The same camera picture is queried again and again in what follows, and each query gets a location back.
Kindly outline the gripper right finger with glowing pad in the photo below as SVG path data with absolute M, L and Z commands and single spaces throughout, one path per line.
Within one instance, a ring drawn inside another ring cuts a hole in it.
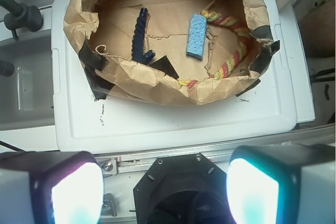
M 335 147 L 241 145 L 226 191 L 236 223 L 335 223 Z

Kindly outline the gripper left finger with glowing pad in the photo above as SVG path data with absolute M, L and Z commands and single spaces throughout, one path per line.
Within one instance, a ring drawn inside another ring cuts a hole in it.
M 1 223 L 98 223 L 103 194 L 89 152 L 1 153 Z

